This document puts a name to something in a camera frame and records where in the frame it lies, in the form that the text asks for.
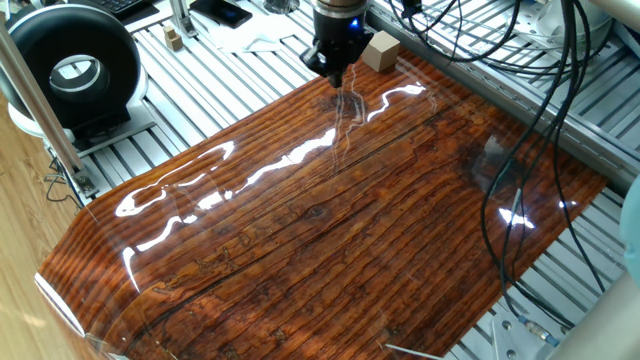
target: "white cable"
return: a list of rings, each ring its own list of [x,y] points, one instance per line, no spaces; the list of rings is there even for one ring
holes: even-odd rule
[[[401,348],[399,346],[395,346],[395,345],[391,345],[391,344],[386,344],[386,347],[392,348],[394,350],[402,351],[402,352],[405,352],[407,354],[411,354],[411,355],[415,355],[415,356],[421,356],[421,357],[423,357],[425,359],[445,360],[445,358],[441,358],[439,356],[429,355],[429,354],[421,353],[419,351],[409,350],[409,349]]]

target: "small wooden cube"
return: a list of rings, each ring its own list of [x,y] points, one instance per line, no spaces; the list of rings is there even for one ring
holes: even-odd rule
[[[167,47],[173,51],[178,51],[182,49],[182,37],[180,34],[176,33],[173,26],[165,26],[164,30],[164,41],[167,44]]]
[[[384,31],[373,35],[369,45],[362,53],[362,61],[377,72],[384,71],[396,64],[400,42]]]
[[[176,37],[174,37],[173,39],[165,38],[165,41],[167,43],[167,47],[173,51],[182,49],[183,44],[182,37],[180,37],[180,35],[176,35]]]
[[[176,35],[178,35],[176,34],[176,30],[173,28],[173,26],[165,26],[163,30],[165,39],[172,39],[176,37]]]

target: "metal rod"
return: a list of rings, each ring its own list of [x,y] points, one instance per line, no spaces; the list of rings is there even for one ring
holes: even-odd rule
[[[441,358],[440,356],[429,355],[429,354],[425,354],[423,352],[419,352],[419,351],[415,351],[415,350],[411,350],[411,349],[405,349],[405,348],[402,348],[400,346],[395,346],[395,345],[391,345],[391,344],[386,344],[386,346],[388,348],[391,348],[391,349],[394,349],[394,350],[398,350],[398,351],[402,351],[402,352],[407,353],[407,354],[420,356],[420,357],[423,357],[425,359],[445,360],[444,358]]]
[[[171,21],[173,24],[180,30],[180,32],[187,37],[194,37],[198,35],[198,31],[193,26],[191,22],[191,15],[189,15],[189,7],[187,6],[186,0],[170,0],[171,2],[171,11],[173,11],[173,16],[171,16]]]
[[[0,67],[7,74],[31,117],[40,125],[62,165],[71,176],[83,170],[80,157],[4,26],[0,26]]]

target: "wooden floor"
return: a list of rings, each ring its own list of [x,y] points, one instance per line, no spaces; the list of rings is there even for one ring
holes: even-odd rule
[[[50,158],[20,131],[0,99],[0,358],[80,359],[40,295],[33,276],[73,219],[70,201],[46,200]],[[64,197],[64,185],[53,196]]]

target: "epoxy resin coating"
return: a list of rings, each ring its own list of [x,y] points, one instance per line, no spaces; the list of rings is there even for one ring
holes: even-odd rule
[[[408,52],[344,84],[316,79],[93,201],[38,285],[129,359],[444,354],[500,296],[480,204],[524,127]],[[489,203],[497,252],[532,143]],[[551,154],[514,217],[517,275],[566,227]],[[605,180],[559,163],[575,217]]]

